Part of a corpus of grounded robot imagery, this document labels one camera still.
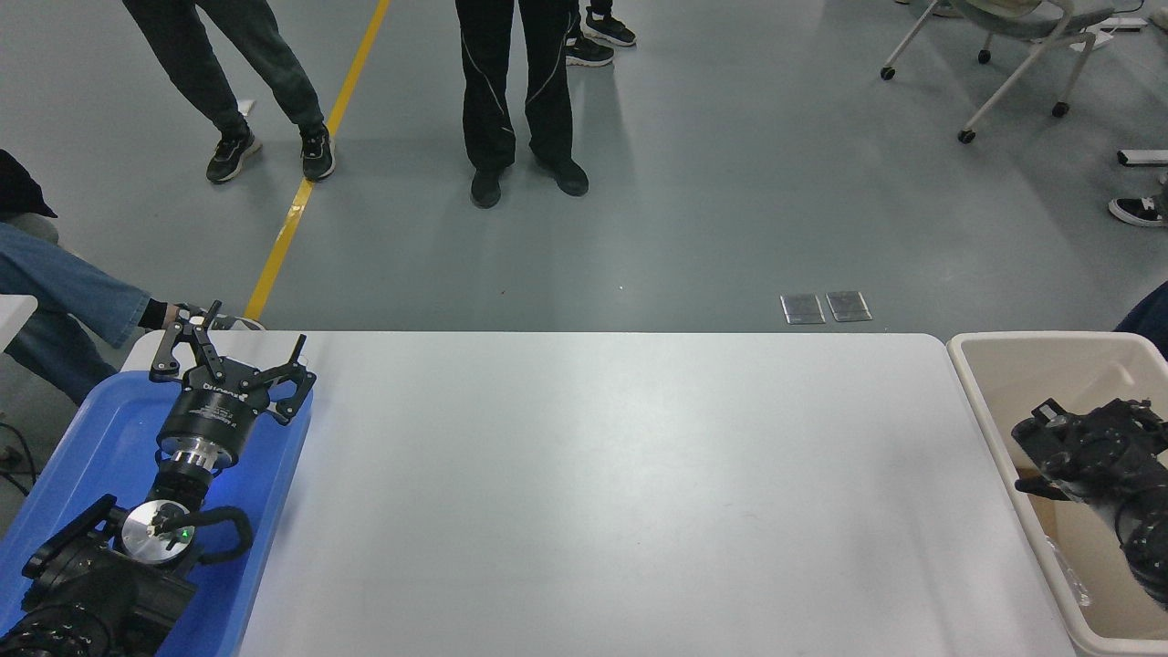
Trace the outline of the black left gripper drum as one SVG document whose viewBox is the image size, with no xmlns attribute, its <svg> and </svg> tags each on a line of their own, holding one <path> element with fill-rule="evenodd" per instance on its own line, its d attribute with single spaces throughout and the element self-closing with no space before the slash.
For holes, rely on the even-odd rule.
<svg viewBox="0 0 1168 657">
<path fill-rule="evenodd" d="M 188 452 L 199 443 L 213 443 L 220 459 L 238 459 L 260 412 L 266 409 L 267 388 L 243 386 L 259 369 L 227 360 L 224 376 L 216 379 L 208 367 L 187 369 L 176 403 L 164 420 L 159 448 L 165 454 Z"/>
</svg>

